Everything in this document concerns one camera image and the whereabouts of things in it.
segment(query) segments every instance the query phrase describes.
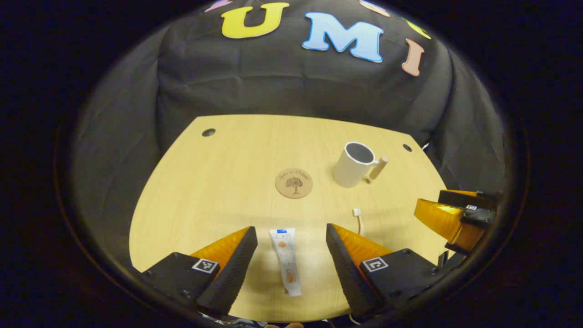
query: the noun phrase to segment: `cork coaster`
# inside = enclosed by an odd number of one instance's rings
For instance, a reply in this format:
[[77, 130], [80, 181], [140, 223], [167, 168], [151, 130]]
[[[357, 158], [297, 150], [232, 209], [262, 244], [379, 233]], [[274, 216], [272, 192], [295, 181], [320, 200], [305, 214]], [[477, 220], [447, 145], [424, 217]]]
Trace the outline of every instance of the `cork coaster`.
[[314, 181], [302, 169], [285, 169], [275, 177], [275, 187], [280, 194], [289, 198], [302, 198], [312, 191]]

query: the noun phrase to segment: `wooden table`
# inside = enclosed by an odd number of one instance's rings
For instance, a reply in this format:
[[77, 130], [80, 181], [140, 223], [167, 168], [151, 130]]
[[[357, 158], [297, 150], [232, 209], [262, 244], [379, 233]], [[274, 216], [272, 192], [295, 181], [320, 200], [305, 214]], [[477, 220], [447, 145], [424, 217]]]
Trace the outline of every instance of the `wooden table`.
[[[202, 132], [216, 129], [203, 137]], [[368, 145], [389, 164], [354, 188], [338, 186], [332, 168], [344, 144]], [[403, 144], [412, 148], [407, 151]], [[314, 188], [304, 198], [278, 193], [276, 175], [302, 168]], [[274, 115], [197, 117], [172, 144], [136, 206], [129, 236], [139, 271], [171, 252], [194, 251], [246, 226], [258, 246], [230, 315], [306, 322], [349, 312], [325, 241], [326, 224], [354, 232], [360, 208], [365, 237], [393, 251], [411, 248], [437, 263], [446, 240], [413, 216], [418, 198], [437, 201], [444, 183], [410, 135], [369, 125]], [[303, 296], [285, 294], [270, 229], [296, 229]]]

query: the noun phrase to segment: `toothpaste tube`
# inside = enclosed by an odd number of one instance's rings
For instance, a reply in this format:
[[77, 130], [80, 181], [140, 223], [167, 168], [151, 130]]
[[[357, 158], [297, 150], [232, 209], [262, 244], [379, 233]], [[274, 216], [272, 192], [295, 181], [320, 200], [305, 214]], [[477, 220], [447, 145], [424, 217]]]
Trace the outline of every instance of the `toothpaste tube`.
[[270, 230], [273, 247], [279, 258], [283, 286], [290, 296], [301, 296], [300, 276], [296, 267], [295, 228]]

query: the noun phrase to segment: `table hole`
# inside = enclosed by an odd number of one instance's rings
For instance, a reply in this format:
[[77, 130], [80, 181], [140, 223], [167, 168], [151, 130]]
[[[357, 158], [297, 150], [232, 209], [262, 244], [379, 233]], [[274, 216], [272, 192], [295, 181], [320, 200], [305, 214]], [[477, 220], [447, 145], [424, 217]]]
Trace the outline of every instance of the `table hole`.
[[202, 133], [203, 137], [210, 137], [211, 135], [215, 134], [216, 130], [215, 129], [207, 129]]

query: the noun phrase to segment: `pink letter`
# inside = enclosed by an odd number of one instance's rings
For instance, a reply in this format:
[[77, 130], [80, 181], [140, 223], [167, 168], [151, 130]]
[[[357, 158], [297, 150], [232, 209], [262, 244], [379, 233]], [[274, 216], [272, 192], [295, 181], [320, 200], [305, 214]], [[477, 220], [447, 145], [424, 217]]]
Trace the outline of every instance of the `pink letter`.
[[216, 9], [218, 7], [222, 7], [222, 6], [226, 6], [228, 4], [230, 4], [233, 1], [229, 1], [229, 0], [218, 0], [217, 2], [213, 3], [212, 6], [208, 7], [207, 10], [205, 10], [205, 12], [209, 12], [213, 9]]
[[368, 8], [368, 9], [374, 11], [375, 13], [379, 13], [379, 14], [385, 16], [385, 17], [391, 17], [391, 15], [385, 9], [383, 9], [383, 8], [377, 6], [377, 5], [371, 4], [370, 2], [366, 2], [366, 1], [363, 1], [363, 0], [359, 0], [359, 3], [363, 7]]
[[421, 54], [425, 50], [413, 40], [405, 39], [405, 41], [409, 44], [409, 55], [407, 55], [407, 61], [401, 65], [401, 68], [413, 76], [419, 76], [419, 62], [421, 61]]

